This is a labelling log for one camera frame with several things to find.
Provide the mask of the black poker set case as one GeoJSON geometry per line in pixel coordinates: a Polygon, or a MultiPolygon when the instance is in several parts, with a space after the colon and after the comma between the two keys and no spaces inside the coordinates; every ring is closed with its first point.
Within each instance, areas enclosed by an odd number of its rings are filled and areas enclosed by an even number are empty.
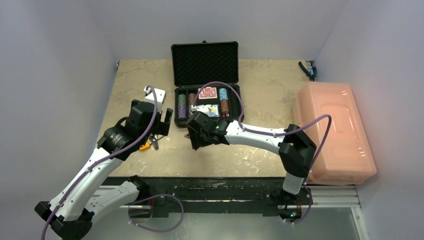
{"type": "Polygon", "coordinates": [[[189,118],[188,95],[196,94],[194,105],[218,105],[220,117],[221,104],[219,89],[226,88],[228,93],[229,117],[237,120],[241,107],[239,83],[239,44],[237,41],[201,42],[173,44],[171,49],[173,81],[175,85],[174,124],[186,127],[189,118]],[[199,89],[215,87],[217,98],[199,99],[199,89]],[[186,119],[178,120],[178,95],[186,95],[186,119]]]}

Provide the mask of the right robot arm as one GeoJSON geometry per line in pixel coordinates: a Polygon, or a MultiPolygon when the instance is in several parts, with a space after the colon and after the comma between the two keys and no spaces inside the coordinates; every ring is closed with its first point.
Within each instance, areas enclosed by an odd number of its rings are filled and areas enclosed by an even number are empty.
{"type": "Polygon", "coordinates": [[[194,150],[209,145],[243,145],[278,155],[286,171],[282,200],[292,204],[300,198],[317,146],[298,125],[277,129],[240,125],[236,120],[214,119],[196,111],[186,127],[194,150]]]}

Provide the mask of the grey chip stack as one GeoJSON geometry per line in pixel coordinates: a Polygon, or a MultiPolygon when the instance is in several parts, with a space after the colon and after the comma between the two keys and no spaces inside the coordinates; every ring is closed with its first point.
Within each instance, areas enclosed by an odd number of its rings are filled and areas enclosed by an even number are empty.
{"type": "Polygon", "coordinates": [[[185,94],[179,94],[178,95],[177,105],[178,106],[185,106],[186,105],[186,95],[185,94]]]}

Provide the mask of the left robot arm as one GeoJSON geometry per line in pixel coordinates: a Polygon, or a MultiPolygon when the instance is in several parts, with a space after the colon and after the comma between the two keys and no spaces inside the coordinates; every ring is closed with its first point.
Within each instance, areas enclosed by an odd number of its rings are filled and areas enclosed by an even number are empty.
{"type": "Polygon", "coordinates": [[[106,129],[96,148],[71,182],[50,201],[40,201],[35,212],[45,221],[41,239],[48,228],[63,240],[81,240],[94,223],[118,207],[135,202],[142,205],[152,199],[150,186],[134,175],[118,187],[93,197],[95,191],[128,157],[145,145],[151,135],[167,136],[172,109],[161,121],[164,98],[147,96],[133,100],[128,116],[106,129]]]}

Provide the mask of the brown chip roll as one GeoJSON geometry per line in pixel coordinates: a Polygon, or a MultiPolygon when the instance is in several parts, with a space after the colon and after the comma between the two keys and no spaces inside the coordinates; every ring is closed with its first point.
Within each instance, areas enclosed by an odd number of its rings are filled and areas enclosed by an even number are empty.
{"type": "Polygon", "coordinates": [[[196,94],[195,93],[190,93],[188,95],[188,106],[191,107],[195,104],[196,101],[196,94]]]}

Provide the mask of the purple chip stack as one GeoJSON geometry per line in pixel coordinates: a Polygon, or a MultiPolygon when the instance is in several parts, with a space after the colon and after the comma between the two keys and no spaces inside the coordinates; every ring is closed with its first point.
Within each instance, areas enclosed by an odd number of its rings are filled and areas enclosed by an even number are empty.
{"type": "Polygon", "coordinates": [[[187,107],[185,105],[178,106],[177,117],[179,121],[183,121],[187,118],[187,107]]]}

